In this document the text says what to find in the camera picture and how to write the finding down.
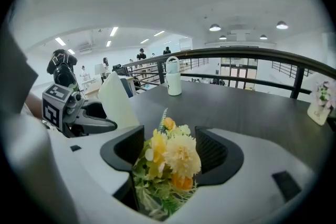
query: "ceiling light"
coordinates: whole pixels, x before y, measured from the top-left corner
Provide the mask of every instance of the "ceiling light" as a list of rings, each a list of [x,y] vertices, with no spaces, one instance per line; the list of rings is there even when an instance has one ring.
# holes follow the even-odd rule
[[[162,34],[164,31],[158,32],[154,35],[154,37],[158,36],[159,34]]]
[[[278,29],[288,29],[288,25],[283,20],[281,20],[280,22],[277,23],[277,28]]]
[[[218,24],[213,24],[210,26],[210,31],[219,31],[221,30],[221,27]]]
[[[66,44],[63,42],[63,40],[61,40],[60,37],[55,38],[55,40],[56,40],[58,43],[60,43],[62,46],[65,46],[65,45],[66,45]]]
[[[118,26],[116,26],[116,27],[114,27],[113,29],[112,29],[112,32],[111,32],[111,34],[110,34],[110,37],[113,37],[114,35],[115,35],[115,33],[117,32],[117,30],[118,30]]]

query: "white thermos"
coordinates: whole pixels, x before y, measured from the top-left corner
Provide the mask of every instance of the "white thermos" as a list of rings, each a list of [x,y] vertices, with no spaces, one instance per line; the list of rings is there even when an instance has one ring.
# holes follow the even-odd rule
[[[182,93],[180,61],[175,56],[170,56],[166,61],[166,80],[169,95],[179,95]]]

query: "orange flower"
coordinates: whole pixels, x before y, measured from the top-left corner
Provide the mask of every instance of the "orange flower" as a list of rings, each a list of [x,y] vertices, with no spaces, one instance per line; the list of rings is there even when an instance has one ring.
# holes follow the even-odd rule
[[[171,130],[175,127],[175,122],[171,118],[165,118],[163,126],[165,126],[168,130]]]
[[[193,179],[189,177],[182,179],[178,174],[173,174],[172,183],[176,188],[188,190],[193,186]]]

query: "flower arrangement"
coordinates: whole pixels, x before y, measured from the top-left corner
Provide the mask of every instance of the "flower arrangement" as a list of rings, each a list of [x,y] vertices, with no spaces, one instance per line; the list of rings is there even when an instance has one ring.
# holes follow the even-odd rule
[[[139,202],[154,219],[172,215],[190,199],[196,191],[193,176],[201,170],[188,125],[177,126],[166,113],[133,167]]]
[[[336,81],[317,84],[311,94],[319,106],[327,109],[336,108]]]

